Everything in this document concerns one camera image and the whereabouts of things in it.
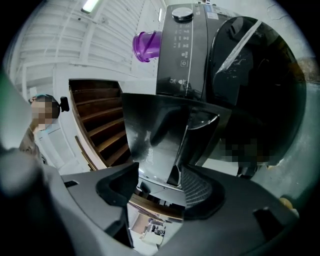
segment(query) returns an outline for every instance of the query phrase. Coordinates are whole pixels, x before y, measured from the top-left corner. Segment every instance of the wooden stair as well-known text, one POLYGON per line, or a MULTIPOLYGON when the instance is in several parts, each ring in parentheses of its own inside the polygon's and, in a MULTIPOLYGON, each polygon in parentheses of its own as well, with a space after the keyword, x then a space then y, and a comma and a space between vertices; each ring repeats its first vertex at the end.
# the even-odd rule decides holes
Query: wooden stair
POLYGON ((115 81, 70 80, 79 128, 107 167, 131 162, 121 89, 115 81))

